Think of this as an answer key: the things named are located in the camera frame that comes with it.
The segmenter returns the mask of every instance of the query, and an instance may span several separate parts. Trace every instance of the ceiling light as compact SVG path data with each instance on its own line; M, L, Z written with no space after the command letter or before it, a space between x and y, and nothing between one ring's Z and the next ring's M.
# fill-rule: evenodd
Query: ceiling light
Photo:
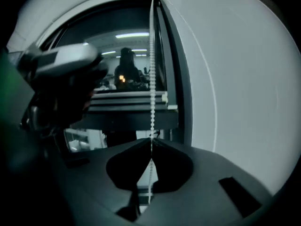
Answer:
M102 53L102 55L113 54L113 53L116 53L116 51L105 52L105 53Z
M137 51L147 51L147 49L132 49L133 52L137 52Z
M149 32L135 32L135 33L126 33L126 34L120 34L116 35L117 39L121 38L129 38L129 37L143 37L143 36L149 36Z

